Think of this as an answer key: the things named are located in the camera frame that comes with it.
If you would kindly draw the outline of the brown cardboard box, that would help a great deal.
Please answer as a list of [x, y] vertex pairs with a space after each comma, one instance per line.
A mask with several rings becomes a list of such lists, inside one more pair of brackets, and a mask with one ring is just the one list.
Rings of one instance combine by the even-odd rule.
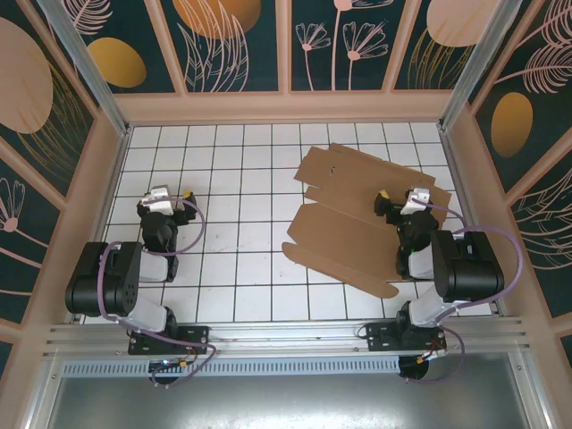
[[283, 254], [379, 299], [398, 295], [393, 284], [400, 276], [396, 229], [374, 212], [378, 193], [403, 204], [407, 190], [424, 188], [434, 204], [450, 202], [433, 176], [340, 144], [311, 147], [295, 178], [307, 185], [308, 202], [288, 229], [292, 241], [282, 243]]

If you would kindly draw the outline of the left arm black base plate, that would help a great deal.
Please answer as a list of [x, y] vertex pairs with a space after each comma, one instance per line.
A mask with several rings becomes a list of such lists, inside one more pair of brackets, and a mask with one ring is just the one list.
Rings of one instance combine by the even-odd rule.
[[[209, 328], [207, 326], [178, 326], [160, 332], [159, 335], [176, 341], [193, 342], [199, 344], [193, 349], [198, 355], [205, 355], [207, 348]], [[189, 350], [180, 344], [168, 341], [160, 341], [143, 333], [131, 332], [128, 344], [130, 356], [162, 356], [162, 355], [186, 355]]]

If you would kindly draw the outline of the grey metal sheet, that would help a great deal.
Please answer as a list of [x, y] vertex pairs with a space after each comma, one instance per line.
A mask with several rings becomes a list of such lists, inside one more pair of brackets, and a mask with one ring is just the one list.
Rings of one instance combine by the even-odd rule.
[[49, 429], [530, 429], [502, 355], [447, 357], [436, 384], [395, 374], [66, 379]]

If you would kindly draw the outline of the dark panel feather leaf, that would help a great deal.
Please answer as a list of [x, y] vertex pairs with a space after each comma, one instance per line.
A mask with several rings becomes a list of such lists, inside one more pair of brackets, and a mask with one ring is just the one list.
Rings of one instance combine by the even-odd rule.
[[468, 98], [480, 114], [498, 105], [550, 109], [572, 97], [572, 0], [521, 0]]

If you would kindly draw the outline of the dark panel with two flowers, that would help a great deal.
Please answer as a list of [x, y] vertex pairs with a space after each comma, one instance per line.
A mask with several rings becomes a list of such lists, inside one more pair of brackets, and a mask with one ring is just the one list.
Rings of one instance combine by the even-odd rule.
[[383, 86], [406, 0], [291, 0], [291, 89]]

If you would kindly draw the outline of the aluminium mounting rail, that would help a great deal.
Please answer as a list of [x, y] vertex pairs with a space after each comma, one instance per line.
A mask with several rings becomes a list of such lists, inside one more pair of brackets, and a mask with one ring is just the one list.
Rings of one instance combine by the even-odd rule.
[[[361, 321], [212, 323], [209, 342], [221, 358], [364, 355]], [[453, 317], [444, 326], [461, 337], [467, 353], [526, 350], [531, 341], [515, 317]], [[113, 358], [128, 355], [126, 331], [116, 324], [59, 324], [50, 328], [46, 357]]]

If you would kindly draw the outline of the dark panel small orange oval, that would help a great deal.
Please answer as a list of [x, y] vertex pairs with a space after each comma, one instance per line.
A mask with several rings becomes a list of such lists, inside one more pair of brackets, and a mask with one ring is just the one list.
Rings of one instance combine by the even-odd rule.
[[174, 91], [144, 0], [62, 1], [114, 94]]

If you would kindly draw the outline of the dark panel orange disc leaves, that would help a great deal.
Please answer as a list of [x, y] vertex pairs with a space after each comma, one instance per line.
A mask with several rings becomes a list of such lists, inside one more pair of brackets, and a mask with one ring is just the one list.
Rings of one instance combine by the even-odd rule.
[[161, 0], [189, 93], [278, 89], [275, 0]]

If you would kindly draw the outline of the aluminium corner post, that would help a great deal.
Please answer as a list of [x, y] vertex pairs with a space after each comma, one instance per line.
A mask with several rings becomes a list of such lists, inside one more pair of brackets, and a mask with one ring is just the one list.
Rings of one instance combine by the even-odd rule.
[[127, 134], [127, 122], [114, 99], [111, 89], [101, 75], [80, 34], [74, 28], [60, 0], [38, 0], [47, 20], [62, 41], [66, 52], [77, 65], [106, 116], [121, 137]]
[[495, 7], [439, 119], [438, 129], [441, 133], [446, 133], [458, 119], [469, 96], [491, 63], [506, 32], [515, 20], [522, 1], [500, 0]]

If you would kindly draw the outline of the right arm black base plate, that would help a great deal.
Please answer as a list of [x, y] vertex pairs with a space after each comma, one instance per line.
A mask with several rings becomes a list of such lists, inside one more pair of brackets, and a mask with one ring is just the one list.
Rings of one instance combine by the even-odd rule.
[[402, 327], [395, 321], [366, 325], [366, 341], [370, 351], [388, 351], [404, 354], [445, 350], [447, 342], [440, 328]]

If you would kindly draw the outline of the dark panel leaf outlines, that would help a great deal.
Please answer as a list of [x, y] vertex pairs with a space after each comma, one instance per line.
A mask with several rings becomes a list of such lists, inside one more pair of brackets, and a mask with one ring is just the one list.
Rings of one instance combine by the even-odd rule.
[[572, 163], [555, 164], [511, 207], [551, 317], [572, 312]]

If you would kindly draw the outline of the large dark panel pale disc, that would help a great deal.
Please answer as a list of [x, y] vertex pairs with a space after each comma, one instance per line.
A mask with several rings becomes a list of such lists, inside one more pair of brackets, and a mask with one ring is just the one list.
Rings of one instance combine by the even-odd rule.
[[0, 138], [65, 196], [93, 122], [16, 0], [0, 0]]

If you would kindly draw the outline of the dark panel single flower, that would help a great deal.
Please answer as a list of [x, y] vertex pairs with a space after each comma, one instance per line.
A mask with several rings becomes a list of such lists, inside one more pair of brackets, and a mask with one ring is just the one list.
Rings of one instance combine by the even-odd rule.
[[21, 324], [60, 211], [0, 159], [0, 318]]

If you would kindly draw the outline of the dark panel tall orange oval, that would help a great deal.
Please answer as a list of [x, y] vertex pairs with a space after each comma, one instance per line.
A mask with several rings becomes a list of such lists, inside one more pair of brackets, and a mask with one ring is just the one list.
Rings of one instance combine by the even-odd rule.
[[514, 55], [475, 118], [509, 191], [572, 128], [572, 49], [545, 60]]

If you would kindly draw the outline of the small circuit board with LEDs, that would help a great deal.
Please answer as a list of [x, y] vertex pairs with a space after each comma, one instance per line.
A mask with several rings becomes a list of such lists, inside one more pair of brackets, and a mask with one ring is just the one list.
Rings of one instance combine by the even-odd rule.
[[189, 365], [189, 361], [183, 358], [171, 358], [152, 360], [148, 365], [150, 374], [181, 374], [183, 369]]

